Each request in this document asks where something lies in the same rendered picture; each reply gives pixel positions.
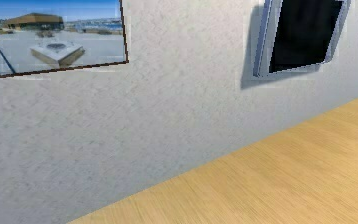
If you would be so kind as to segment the brown framed window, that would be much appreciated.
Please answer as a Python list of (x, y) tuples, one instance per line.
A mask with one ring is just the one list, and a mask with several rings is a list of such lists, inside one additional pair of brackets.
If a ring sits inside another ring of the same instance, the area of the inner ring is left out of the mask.
[(0, 0), (0, 78), (127, 62), (122, 0)]

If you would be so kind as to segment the silver framed black picture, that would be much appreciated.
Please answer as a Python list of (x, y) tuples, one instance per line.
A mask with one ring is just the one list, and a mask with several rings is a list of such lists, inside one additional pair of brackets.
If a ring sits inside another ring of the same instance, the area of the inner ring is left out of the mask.
[(265, 0), (253, 75), (310, 73), (335, 54), (352, 0)]

